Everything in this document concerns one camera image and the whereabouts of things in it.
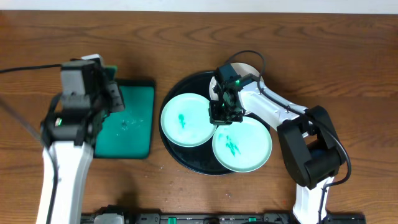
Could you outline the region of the light green plate front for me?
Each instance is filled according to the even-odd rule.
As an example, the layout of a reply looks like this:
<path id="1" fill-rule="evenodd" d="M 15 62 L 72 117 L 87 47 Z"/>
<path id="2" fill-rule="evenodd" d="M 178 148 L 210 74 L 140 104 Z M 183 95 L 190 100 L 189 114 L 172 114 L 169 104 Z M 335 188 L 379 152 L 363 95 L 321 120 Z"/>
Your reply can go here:
<path id="1" fill-rule="evenodd" d="M 270 158 L 272 138 L 258 120 L 245 116 L 241 123 L 219 126 L 212 140 L 218 162 L 233 172 L 252 172 Z"/>

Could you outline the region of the light green plate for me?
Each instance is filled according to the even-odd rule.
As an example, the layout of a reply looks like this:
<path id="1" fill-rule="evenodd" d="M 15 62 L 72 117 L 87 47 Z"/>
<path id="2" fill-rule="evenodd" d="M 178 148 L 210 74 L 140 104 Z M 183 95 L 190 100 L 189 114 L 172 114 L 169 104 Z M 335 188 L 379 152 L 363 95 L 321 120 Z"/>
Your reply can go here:
<path id="1" fill-rule="evenodd" d="M 196 147 L 209 140 L 216 130 L 210 123 L 210 101 L 196 93 L 173 97 L 164 106 L 160 126 L 169 141 L 182 147 Z"/>
<path id="2" fill-rule="evenodd" d="M 219 126 L 212 140 L 218 162 L 233 172 L 252 172 L 270 158 L 272 138 L 258 120 L 245 116 L 241 123 Z"/>

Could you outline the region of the white plate green stain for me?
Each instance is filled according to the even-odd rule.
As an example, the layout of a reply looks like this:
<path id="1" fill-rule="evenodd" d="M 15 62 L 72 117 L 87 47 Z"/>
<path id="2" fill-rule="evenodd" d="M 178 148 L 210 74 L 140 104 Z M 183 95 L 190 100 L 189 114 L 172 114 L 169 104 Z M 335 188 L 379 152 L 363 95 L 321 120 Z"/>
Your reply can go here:
<path id="1" fill-rule="evenodd" d="M 257 71 L 253 66 L 248 65 L 246 63 L 236 62 L 236 63 L 232 63 L 231 66 L 235 70 L 235 72 L 238 75 L 241 75 L 242 77 L 245 75 L 249 75 L 249 74 L 253 74 L 256 77 L 260 77 L 259 71 Z M 215 90 L 215 87 L 217 87 L 217 84 L 218 84 L 218 81 L 216 79 L 217 74 L 218 74 L 218 69 L 215 70 L 213 78 L 211 79 L 210 85 L 209 85 L 210 99 L 214 100 L 214 101 L 219 100 L 219 96 Z"/>

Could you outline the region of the green yellow sponge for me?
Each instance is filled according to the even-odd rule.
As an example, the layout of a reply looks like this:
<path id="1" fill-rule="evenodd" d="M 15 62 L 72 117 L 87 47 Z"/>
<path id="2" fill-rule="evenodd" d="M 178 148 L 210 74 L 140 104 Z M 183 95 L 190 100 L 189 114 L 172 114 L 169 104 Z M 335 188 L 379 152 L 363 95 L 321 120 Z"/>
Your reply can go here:
<path id="1" fill-rule="evenodd" d="M 104 67 L 104 72 L 109 80 L 115 79 L 117 71 L 118 71 L 118 67 L 115 65 L 106 65 Z"/>

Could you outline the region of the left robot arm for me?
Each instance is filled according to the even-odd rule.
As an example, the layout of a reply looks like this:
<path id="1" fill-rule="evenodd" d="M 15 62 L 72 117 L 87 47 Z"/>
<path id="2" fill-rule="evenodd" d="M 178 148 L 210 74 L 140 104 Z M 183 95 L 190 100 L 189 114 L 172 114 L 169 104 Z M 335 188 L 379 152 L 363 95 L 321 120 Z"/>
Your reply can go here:
<path id="1" fill-rule="evenodd" d="M 44 180 L 37 223 L 79 223 L 86 177 L 103 121 L 125 109 L 116 67 L 87 55 L 60 66 L 62 92 L 41 122 Z"/>

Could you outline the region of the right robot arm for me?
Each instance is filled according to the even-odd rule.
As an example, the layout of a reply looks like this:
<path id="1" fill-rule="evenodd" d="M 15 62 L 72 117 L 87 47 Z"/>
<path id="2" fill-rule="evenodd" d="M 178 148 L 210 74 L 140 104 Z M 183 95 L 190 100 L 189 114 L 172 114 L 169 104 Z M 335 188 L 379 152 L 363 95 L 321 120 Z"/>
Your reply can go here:
<path id="1" fill-rule="evenodd" d="M 259 75 L 241 75 L 230 63 L 218 67 L 213 78 L 211 123 L 241 123 L 251 112 L 276 130 L 285 168 L 297 184 L 292 213 L 299 223 L 322 223 L 328 190 L 349 179 L 347 174 L 334 180 L 340 166 L 351 164 L 326 109 L 292 103 L 270 90 Z"/>

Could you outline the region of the black rectangular tray green water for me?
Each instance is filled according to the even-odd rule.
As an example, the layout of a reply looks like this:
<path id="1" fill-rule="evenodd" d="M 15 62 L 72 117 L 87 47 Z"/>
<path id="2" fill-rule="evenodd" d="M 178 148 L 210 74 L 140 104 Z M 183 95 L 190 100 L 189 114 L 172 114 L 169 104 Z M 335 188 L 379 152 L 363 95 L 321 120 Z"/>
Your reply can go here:
<path id="1" fill-rule="evenodd" d="M 125 110 L 103 122 L 94 150 L 95 159 L 146 159 L 150 153 L 154 119 L 155 82 L 116 80 Z"/>

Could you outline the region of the black round tray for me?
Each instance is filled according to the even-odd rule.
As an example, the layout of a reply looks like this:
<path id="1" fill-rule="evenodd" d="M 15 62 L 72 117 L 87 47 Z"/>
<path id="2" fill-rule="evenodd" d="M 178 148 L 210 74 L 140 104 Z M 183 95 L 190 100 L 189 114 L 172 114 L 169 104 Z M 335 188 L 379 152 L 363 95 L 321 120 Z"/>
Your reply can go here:
<path id="1" fill-rule="evenodd" d="M 169 100 L 183 93 L 196 93 L 210 100 L 208 87 L 213 75 L 214 73 L 212 71 L 205 71 L 190 75 L 189 77 L 179 81 L 165 97 L 161 107 L 160 115 L 164 106 Z M 247 117 L 260 121 L 270 132 L 270 126 L 266 122 L 262 121 L 258 116 L 249 114 Z M 206 175 L 225 175 L 233 172 L 222 166 L 216 159 L 212 148 L 212 140 L 214 135 L 212 135 L 207 142 L 196 147 L 182 147 L 172 143 L 163 133 L 161 126 L 160 135 L 170 155 L 178 163 L 189 168 L 190 170 Z"/>

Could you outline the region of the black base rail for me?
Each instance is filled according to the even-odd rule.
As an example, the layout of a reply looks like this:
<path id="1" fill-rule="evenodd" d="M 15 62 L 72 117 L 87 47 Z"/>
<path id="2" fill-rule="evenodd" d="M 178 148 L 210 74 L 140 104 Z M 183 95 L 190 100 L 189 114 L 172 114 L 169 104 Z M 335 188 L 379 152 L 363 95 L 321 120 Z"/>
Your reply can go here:
<path id="1" fill-rule="evenodd" d="M 162 215 L 159 213 L 98 212 L 83 214 L 80 222 L 91 224 L 294 224 L 298 221 L 287 213 L 265 213 L 263 215 Z"/>

